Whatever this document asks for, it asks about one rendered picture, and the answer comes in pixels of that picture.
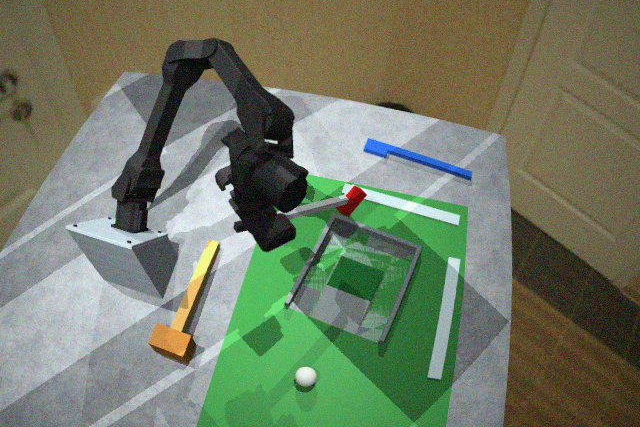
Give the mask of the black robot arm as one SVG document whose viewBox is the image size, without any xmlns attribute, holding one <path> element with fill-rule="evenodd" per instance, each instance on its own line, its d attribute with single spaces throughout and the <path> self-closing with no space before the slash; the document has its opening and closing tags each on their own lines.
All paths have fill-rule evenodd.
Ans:
<svg viewBox="0 0 640 427">
<path fill-rule="evenodd" d="M 295 209 L 306 196 L 309 171 L 291 160 L 291 108 L 260 85 L 230 43 L 217 38 L 178 40 L 167 49 L 163 84 L 138 151 L 128 158 L 112 186 L 117 210 L 111 227 L 135 234 L 149 231 L 147 203 L 153 203 L 164 178 L 160 157 L 172 122 L 185 92 L 205 69 L 213 68 L 233 95 L 245 132 L 238 127 L 221 139 L 229 148 L 232 178 L 241 185 L 253 185 L 282 213 Z"/>
</svg>

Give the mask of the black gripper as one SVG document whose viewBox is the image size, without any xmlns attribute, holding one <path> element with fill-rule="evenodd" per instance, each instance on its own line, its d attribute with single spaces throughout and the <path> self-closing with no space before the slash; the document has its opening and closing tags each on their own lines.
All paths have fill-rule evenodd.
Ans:
<svg viewBox="0 0 640 427">
<path fill-rule="evenodd" d="M 295 239 L 296 228 L 289 219 L 284 214 L 277 214 L 253 185 L 244 186 L 237 183 L 232 178 L 230 166 L 218 170 L 215 179 L 221 191 L 225 191 L 226 186 L 232 184 L 234 190 L 229 191 L 229 204 L 243 220 L 242 223 L 252 233 L 262 251 L 270 252 Z"/>
</svg>

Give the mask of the green putting mat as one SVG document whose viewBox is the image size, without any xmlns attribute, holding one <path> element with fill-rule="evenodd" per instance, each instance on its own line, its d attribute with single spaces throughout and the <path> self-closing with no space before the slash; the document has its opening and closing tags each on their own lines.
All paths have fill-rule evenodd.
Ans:
<svg viewBox="0 0 640 427">
<path fill-rule="evenodd" d="M 307 175 L 298 206 L 354 183 Z M 256 243 L 196 427 L 446 427 L 464 289 L 468 207 L 354 184 L 460 215 L 459 225 L 363 200 L 290 219 L 295 239 Z M 297 206 L 297 207 L 298 207 Z M 285 306 L 332 213 L 421 245 L 383 344 Z M 428 378 L 448 257 L 461 259 L 442 378 Z M 316 383 L 295 380 L 299 368 Z"/>
</svg>

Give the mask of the grey flat strip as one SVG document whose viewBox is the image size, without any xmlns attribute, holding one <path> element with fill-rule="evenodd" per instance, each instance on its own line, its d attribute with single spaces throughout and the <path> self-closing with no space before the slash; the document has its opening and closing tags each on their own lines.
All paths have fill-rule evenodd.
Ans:
<svg viewBox="0 0 640 427">
<path fill-rule="evenodd" d="M 345 194 L 351 186 L 352 185 L 345 183 L 342 193 Z M 437 219 L 443 222 L 447 222 L 449 224 L 453 224 L 455 226 L 459 225 L 460 215 L 457 215 L 454 213 L 448 213 L 448 212 L 438 210 L 436 208 L 432 208 L 419 203 L 412 203 L 410 201 L 406 201 L 406 200 L 402 200 L 402 199 L 385 195 L 382 193 L 374 192 L 372 190 L 368 190 L 364 188 L 361 188 L 361 189 L 367 194 L 364 200 L 368 200 L 374 203 L 392 207 L 398 210 L 402 209 L 402 210 L 409 211 L 411 213 L 415 213 L 431 219 Z"/>
<path fill-rule="evenodd" d="M 448 346 L 461 259 L 448 257 L 445 285 L 427 377 L 441 380 Z"/>
</svg>

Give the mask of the white golf ball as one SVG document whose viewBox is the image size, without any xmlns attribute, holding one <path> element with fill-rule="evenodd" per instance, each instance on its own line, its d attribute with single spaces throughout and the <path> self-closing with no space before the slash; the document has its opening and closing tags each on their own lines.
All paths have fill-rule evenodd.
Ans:
<svg viewBox="0 0 640 427">
<path fill-rule="evenodd" d="M 309 367 L 299 368 L 295 373 L 296 382 L 303 387 L 308 387 L 316 383 L 316 378 L 315 370 Z"/>
</svg>

